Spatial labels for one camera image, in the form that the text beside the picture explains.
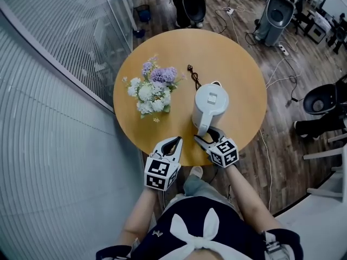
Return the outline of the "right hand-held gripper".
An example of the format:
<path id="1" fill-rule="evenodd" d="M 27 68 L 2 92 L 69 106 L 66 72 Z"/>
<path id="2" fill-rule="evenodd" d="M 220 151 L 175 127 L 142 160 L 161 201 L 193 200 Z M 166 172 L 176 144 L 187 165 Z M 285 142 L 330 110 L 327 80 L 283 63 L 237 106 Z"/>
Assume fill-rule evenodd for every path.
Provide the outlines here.
<path id="1" fill-rule="evenodd" d="M 212 163 L 221 168 L 227 168 L 239 161 L 239 150 L 233 139 L 227 139 L 224 131 L 210 126 L 207 130 L 212 142 L 207 142 L 202 137 L 194 135 L 194 140 L 203 150 L 207 150 Z"/>

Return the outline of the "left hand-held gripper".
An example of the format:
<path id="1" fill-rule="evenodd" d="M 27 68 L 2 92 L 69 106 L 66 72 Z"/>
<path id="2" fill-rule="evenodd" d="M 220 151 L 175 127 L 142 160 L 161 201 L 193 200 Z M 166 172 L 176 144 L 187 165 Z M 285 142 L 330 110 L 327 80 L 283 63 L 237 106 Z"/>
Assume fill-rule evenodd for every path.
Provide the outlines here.
<path id="1" fill-rule="evenodd" d="M 183 139 L 180 136 L 160 141 L 153 150 L 155 154 L 146 160 L 144 186 L 165 192 L 176 180 L 181 168 L 182 148 Z"/>

